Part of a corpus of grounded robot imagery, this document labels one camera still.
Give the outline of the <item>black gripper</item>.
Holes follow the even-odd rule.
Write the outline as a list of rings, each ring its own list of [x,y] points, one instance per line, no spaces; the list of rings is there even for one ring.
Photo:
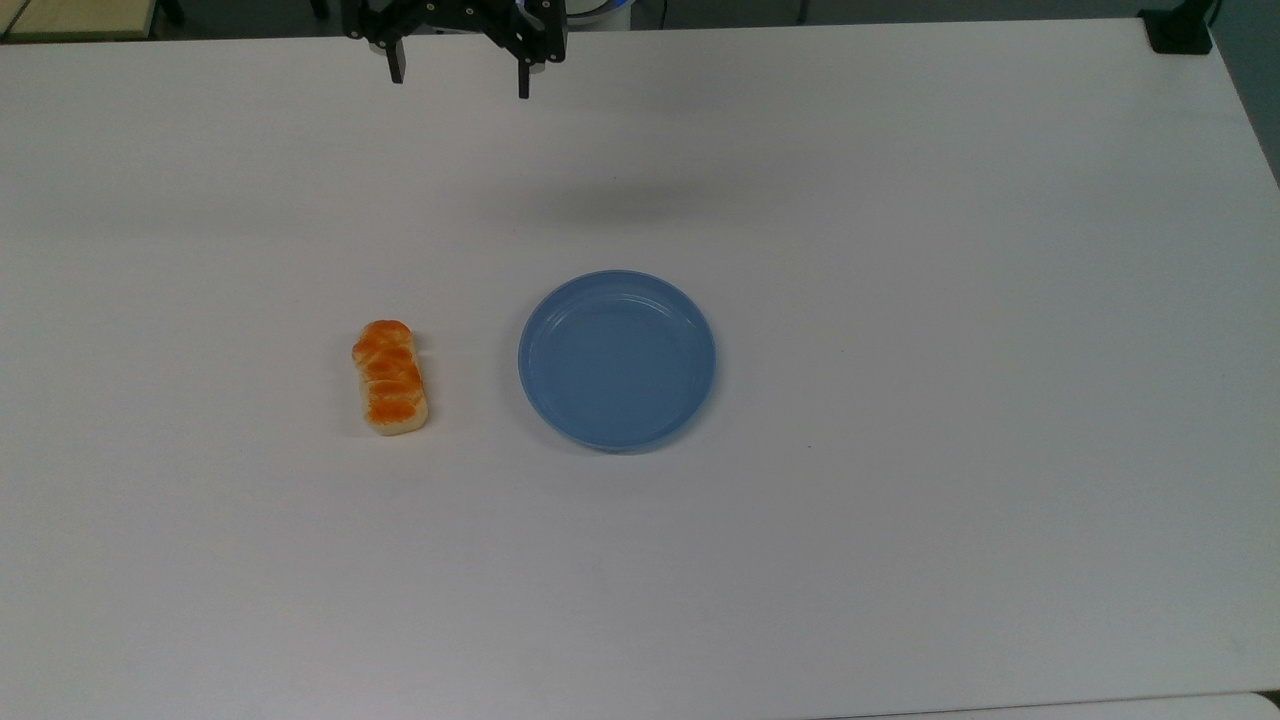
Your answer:
[[[390,79],[404,82],[403,38],[421,27],[479,33],[517,60],[517,94],[530,99],[532,65],[566,58],[563,1],[342,1],[344,36],[381,54]]]

